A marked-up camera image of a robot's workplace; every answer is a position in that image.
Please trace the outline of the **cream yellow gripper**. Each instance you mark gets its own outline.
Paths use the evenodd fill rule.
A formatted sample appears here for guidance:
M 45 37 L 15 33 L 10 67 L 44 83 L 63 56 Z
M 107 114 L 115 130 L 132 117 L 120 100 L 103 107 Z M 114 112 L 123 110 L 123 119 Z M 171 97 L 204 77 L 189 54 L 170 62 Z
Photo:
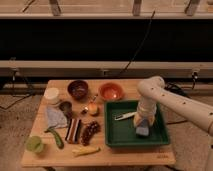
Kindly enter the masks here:
M 149 126 L 155 122 L 156 108 L 137 107 L 136 114 L 134 115 L 133 125 L 137 127 L 144 119 L 148 120 Z

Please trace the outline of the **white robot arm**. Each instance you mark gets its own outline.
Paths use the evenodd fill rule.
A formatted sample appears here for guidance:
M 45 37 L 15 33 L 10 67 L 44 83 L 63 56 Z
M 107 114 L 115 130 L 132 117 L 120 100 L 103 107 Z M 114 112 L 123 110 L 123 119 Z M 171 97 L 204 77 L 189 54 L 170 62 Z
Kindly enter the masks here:
M 213 137 L 213 106 L 171 93 L 164 87 L 165 82 L 160 76 L 142 79 L 138 83 L 140 99 L 133 120 L 134 126 L 153 116 L 156 113 L 156 103 L 159 102 Z

